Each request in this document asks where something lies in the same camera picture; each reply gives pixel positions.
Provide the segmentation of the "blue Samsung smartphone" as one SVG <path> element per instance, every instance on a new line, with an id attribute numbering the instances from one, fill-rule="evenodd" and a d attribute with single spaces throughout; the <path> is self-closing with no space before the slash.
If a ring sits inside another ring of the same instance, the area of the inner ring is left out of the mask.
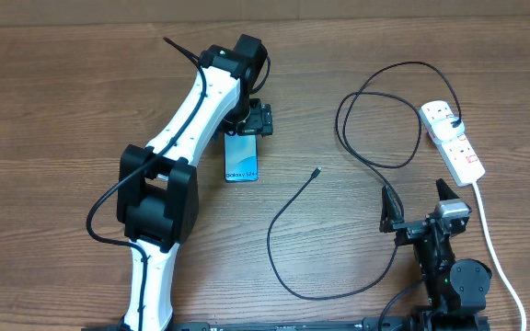
<path id="1" fill-rule="evenodd" d="M 249 182 L 259 179 L 257 138 L 254 135 L 225 135 L 225 180 Z"/>

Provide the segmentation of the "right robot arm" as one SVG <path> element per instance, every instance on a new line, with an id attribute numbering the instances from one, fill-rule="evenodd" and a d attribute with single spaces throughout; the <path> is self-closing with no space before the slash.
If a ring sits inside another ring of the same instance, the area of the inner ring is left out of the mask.
<path id="1" fill-rule="evenodd" d="M 380 231 L 395 235 L 395 246 L 411 245 L 421 278 L 397 294 L 377 320 L 377 328 L 390 330 L 488 330 L 486 308 L 491 269 L 476 259 L 459 259 L 450 239 L 466 230 L 471 208 L 443 179 L 436 181 L 439 201 L 424 219 L 407 222 L 388 187 L 382 188 Z M 429 303 L 414 307 L 404 317 L 388 318 L 391 306 L 424 285 Z"/>

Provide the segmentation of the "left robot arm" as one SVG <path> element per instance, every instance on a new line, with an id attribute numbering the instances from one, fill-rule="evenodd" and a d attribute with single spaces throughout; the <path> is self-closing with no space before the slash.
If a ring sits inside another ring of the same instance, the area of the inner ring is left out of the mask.
<path id="1" fill-rule="evenodd" d="M 171 122 L 146 146 L 121 155 L 117 219 L 132 251 L 132 289 L 122 330 L 167 330 L 181 244 L 199 214 L 197 166 L 223 132 L 250 139 L 273 133 L 271 107 L 256 98 L 271 60 L 262 41 L 243 34 L 233 49 L 213 45 L 191 58 L 199 71 Z"/>

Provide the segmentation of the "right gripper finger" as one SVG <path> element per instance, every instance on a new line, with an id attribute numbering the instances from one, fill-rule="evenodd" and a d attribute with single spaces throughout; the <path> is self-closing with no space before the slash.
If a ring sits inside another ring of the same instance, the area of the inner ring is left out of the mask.
<path id="1" fill-rule="evenodd" d="M 439 201 L 458 199 L 458 195 L 454 193 L 454 191 L 446 184 L 446 182 L 442 178 L 437 179 L 435 181 L 435 185 L 437 188 Z"/>
<path id="2" fill-rule="evenodd" d="M 393 191 L 387 186 L 382 187 L 382 212 L 379 230 L 382 233 L 395 232 L 404 222 L 404 216 L 399 208 Z"/>

